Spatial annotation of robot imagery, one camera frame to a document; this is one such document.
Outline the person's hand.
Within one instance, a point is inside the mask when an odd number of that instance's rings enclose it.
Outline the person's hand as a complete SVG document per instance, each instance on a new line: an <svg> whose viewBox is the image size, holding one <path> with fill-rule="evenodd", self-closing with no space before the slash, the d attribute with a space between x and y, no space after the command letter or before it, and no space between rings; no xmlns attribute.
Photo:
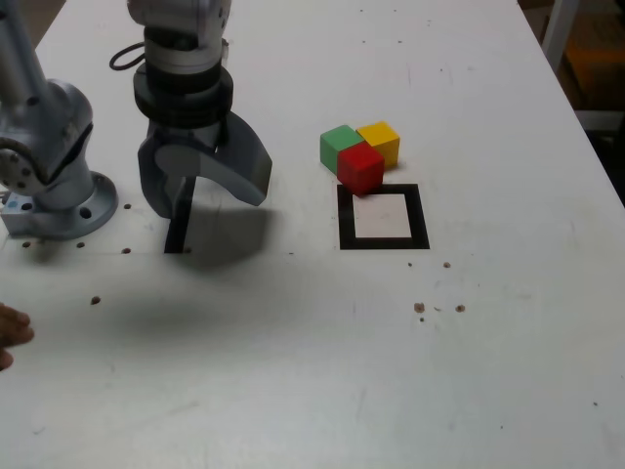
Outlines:
<svg viewBox="0 0 625 469"><path fill-rule="evenodd" d="M26 344L34 337L30 316L5 304L1 304L0 336L0 368L4 371L14 362L14 357L8 349Z"/></svg>

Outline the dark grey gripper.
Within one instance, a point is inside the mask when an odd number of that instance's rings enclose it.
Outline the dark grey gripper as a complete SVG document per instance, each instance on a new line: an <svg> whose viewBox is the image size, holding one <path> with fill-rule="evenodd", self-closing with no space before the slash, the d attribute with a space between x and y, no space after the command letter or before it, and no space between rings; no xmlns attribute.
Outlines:
<svg viewBox="0 0 625 469"><path fill-rule="evenodd" d="M181 177L211 180L238 200L259 206L267 197L272 169L258 135L233 112L222 122L195 129L150 121L138 161L146 201L165 219L175 218Z"/></svg>

